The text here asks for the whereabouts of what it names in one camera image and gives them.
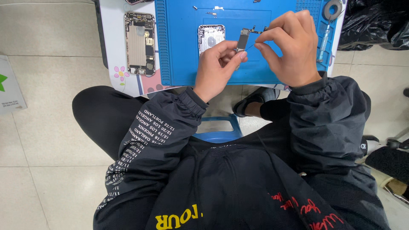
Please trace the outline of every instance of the fingernail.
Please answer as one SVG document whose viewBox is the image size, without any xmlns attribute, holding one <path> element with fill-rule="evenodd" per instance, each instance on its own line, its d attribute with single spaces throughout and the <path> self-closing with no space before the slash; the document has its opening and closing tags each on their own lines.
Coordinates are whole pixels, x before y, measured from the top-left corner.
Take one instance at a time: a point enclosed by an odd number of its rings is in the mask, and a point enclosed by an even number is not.
<svg viewBox="0 0 409 230">
<path fill-rule="evenodd" d="M 241 54 L 240 54 L 241 60 L 243 60 L 246 56 L 247 56 L 247 52 L 246 52 L 246 51 L 241 52 Z"/>
<path fill-rule="evenodd" d="M 261 45 L 258 44 L 258 43 L 254 44 L 254 47 L 255 47 L 256 49 L 258 49 L 258 50 L 261 50 Z"/>
</svg>

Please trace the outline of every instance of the table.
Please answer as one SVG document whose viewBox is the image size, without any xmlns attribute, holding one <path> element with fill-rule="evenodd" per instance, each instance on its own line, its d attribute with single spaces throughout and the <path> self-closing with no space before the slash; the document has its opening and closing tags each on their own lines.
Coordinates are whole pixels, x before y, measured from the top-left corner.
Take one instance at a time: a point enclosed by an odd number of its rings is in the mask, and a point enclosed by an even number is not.
<svg viewBox="0 0 409 230">
<path fill-rule="evenodd" d="M 346 1 L 347 0 L 342 0 L 343 9 L 346 7 Z M 99 0 L 99 8 L 101 12 L 109 77 L 113 88 L 132 97 L 138 97 L 151 92 L 174 88 L 175 86 L 163 86 L 161 84 L 157 36 L 155 36 L 155 74 L 152 76 L 146 76 L 142 74 L 130 74 L 126 71 L 125 12 L 135 11 L 156 15 L 155 3 L 147 2 L 131 6 L 123 0 Z M 334 60 L 337 53 L 338 40 L 341 34 L 344 15 L 345 12 L 339 16 L 337 21 L 330 65 L 328 67 L 329 77 L 331 76 L 334 67 Z M 283 84 L 259 86 L 290 91 L 289 87 Z"/>
</svg>

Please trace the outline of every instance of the drawstring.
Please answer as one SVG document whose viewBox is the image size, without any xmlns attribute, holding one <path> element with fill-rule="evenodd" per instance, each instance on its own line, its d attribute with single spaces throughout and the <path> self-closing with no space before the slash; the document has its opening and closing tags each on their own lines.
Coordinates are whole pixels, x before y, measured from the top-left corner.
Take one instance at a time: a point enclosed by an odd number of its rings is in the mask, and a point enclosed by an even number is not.
<svg viewBox="0 0 409 230">
<path fill-rule="evenodd" d="M 194 191 L 194 194 L 195 194 L 195 202 L 196 202 L 196 204 L 198 206 L 198 229 L 201 230 L 202 229 L 202 215 L 201 215 L 202 204 L 201 204 L 200 199 L 199 199 L 199 184 L 198 184 L 198 177 L 199 177 L 199 159 L 198 159 L 198 155 L 199 155 L 199 152 L 192 145 L 190 145 L 190 144 L 188 144 L 188 145 L 195 151 L 195 154 L 193 155 L 193 157 L 195 158 L 195 172 L 193 174 L 193 183 L 194 183 L 193 191 Z"/>
<path fill-rule="evenodd" d="M 278 173 L 276 167 L 275 167 L 275 162 L 273 161 L 273 157 L 272 157 L 272 153 L 270 153 L 270 151 L 268 151 L 267 146 L 264 144 L 264 141 L 261 139 L 261 137 L 258 135 L 258 133 L 256 132 L 258 139 L 260 140 L 261 144 L 263 144 L 265 151 L 268 154 L 268 157 L 270 158 L 270 162 L 273 166 L 274 171 L 276 172 L 276 174 L 279 176 L 281 184 L 283 185 L 285 192 L 287 194 L 287 198 L 288 200 L 293 203 L 293 201 L 289 198 L 290 197 L 290 193 L 288 192 L 287 186 L 283 183 L 283 178 L 281 177 L 281 174 Z M 301 219 L 301 221 L 303 222 L 303 225 L 305 226 L 305 228 L 310 229 L 310 226 L 307 224 L 307 222 L 304 220 L 304 218 L 301 216 L 301 212 L 298 208 L 297 205 L 293 204 L 294 209 L 296 210 L 296 213 L 298 215 L 298 217 Z"/>
</svg>

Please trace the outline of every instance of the shoe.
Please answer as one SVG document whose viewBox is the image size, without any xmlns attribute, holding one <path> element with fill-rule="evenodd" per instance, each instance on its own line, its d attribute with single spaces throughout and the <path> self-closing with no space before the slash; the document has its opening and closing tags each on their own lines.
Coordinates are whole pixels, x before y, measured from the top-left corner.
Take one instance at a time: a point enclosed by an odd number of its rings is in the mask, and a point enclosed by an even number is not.
<svg viewBox="0 0 409 230">
<path fill-rule="evenodd" d="M 248 104 L 252 102 L 264 103 L 271 100 L 276 100 L 280 95 L 280 90 L 273 88 L 260 87 L 245 99 L 239 101 L 234 107 L 233 112 L 238 117 L 247 117 L 244 114 Z"/>
</svg>

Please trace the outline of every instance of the blue stool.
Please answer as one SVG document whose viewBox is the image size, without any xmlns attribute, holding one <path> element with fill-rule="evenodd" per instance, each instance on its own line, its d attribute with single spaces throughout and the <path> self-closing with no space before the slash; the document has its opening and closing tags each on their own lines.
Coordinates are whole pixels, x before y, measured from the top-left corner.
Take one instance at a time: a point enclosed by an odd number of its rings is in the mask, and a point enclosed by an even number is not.
<svg viewBox="0 0 409 230">
<path fill-rule="evenodd" d="M 201 140 L 211 143 L 224 143 L 232 140 L 236 140 L 243 137 L 240 126 L 237 121 L 237 116 L 230 114 L 228 117 L 205 117 L 202 118 L 202 122 L 209 121 L 229 121 L 233 127 L 233 131 L 219 131 L 209 133 L 196 133 L 193 136 Z"/>
</svg>

